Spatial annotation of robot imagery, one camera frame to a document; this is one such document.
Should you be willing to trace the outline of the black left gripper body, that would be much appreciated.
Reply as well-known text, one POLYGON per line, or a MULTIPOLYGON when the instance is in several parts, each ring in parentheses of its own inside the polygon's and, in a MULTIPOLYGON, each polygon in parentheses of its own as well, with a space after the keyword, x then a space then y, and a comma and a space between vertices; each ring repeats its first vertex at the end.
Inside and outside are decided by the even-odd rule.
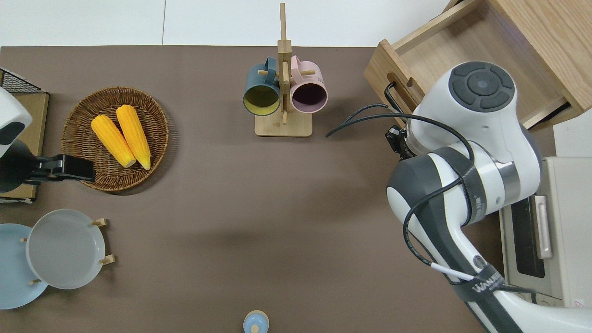
POLYGON ((93 161, 69 154, 57 154, 53 157, 36 156, 33 166, 32 173, 28 175, 30 182, 93 182, 96 178, 93 161))

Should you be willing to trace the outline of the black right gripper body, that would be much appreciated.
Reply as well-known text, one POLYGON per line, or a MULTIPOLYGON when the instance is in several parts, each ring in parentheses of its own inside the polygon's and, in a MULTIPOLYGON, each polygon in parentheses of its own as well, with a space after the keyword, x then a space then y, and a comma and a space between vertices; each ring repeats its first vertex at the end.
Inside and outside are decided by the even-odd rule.
POLYGON ((385 133, 385 138, 389 143, 391 149, 399 154, 400 160, 406 160, 409 158, 409 154, 406 146, 406 131, 398 126, 392 126, 385 133))

